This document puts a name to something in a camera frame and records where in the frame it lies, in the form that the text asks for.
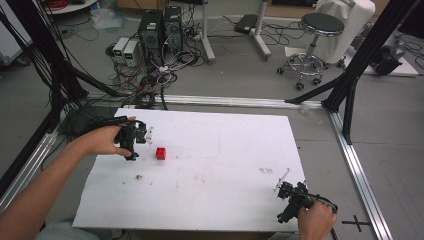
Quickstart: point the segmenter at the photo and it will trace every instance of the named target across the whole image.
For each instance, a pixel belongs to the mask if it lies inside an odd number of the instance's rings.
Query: concrete floor
[[[87,12],[61,16],[58,23],[71,24],[87,19]],[[225,21],[211,20],[211,26]],[[286,21],[273,20],[280,25]],[[91,25],[79,26],[80,29]],[[129,36],[137,30],[138,22],[127,21],[125,27],[114,32],[92,29],[80,32],[65,44],[78,61],[96,79],[110,83],[113,74],[112,62],[104,54],[105,48],[116,42],[119,36]],[[296,76],[292,73],[278,75],[276,69],[285,61],[283,46],[270,46],[273,55],[267,62],[258,54],[252,39],[211,39],[217,60],[212,65],[186,68],[177,72],[178,80],[166,89],[165,94],[186,96],[241,97],[261,99],[290,99],[300,94],[294,88]],[[290,46],[301,45],[292,40]],[[225,51],[225,48],[239,55]],[[420,73],[423,69],[414,63],[414,57],[405,57]],[[323,83],[337,77],[341,70],[332,66],[324,75]],[[41,123],[49,106],[48,89],[32,66],[14,64],[0,72],[1,108],[0,175],[13,162],[27,139]],[[424,77],[377,77],[363,75],[357,86],[357,95],[352,122],[352,141],[368,181],[383,212],[394,239],[421,239],[424,236],[424,192],[421,188],[424,163]],[[302,93],[315,88],[305,82]],[[86,90],[98,90],[83,83]],[[313,100],[324,100],[328,93]],[[369,226],[341,224],[352,221],[368,221],[367,214],[356,193],[354,183],[342,156],[336,134],[324,110],[314,111],[306,117],[296,110],[215,108],[194,106],[172,106],[172,110],[242,112],[250,114],[278,114],[289,116],[298,144],[300,158],[312,192],[336,202],[340,207],[336,232],[341,239],[372,239]],[[114,107],[101,109],[104,114],[113,113]],[[67,217],[76,212],[86,176],[94,158],[84,161],[67,183],[62,195],[53,207],[48,222]]]

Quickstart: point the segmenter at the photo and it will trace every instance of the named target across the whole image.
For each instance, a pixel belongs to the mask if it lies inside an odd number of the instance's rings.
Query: stool
[[[306,53],[297,53],[289,57],[287,62],[277,69],[277,73],[283,74],[284,68],[289,66],[299,73],[299,81],[296,83],[296,89],[302,90],[303,76],[319,75],[312,83],[318,85],[321,83],[322,71],[328,68],[326,63],[323,63],[319,58],[313,55],[316,43],[319,36],[335,37],[343,33],[344,24],[337,18],[324,13],[310,13],[302,17],[299,22],[299,27],[305,32],[314,34],[314,40],[310,44]]]

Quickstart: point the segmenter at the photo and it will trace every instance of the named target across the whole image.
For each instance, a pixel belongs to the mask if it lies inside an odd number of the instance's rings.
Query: round stool seat
[[[342,21],[324,13],[306,14],[299,26],[308,33],[325,37],[339,36],[344,30]]]

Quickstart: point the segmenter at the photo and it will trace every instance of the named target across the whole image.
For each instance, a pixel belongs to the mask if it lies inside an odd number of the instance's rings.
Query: human arm
[[[130,156],[130,151],[113,144],[119,130],[118,126],[103,127],[69,143],[0,214],[0,240],[34,239],[66,180],[87,155]]]
[[[337,215],[331,206],[314,200],[311,208],[302,207],[297,213],[299,240],[322,240],[336,223]]]

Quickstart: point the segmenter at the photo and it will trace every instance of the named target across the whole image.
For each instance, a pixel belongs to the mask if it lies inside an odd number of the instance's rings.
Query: red cube
[[[165,160],[165,158],[166,158],[166,149],[158,147],[156,149],[156,159],[157,160]]]

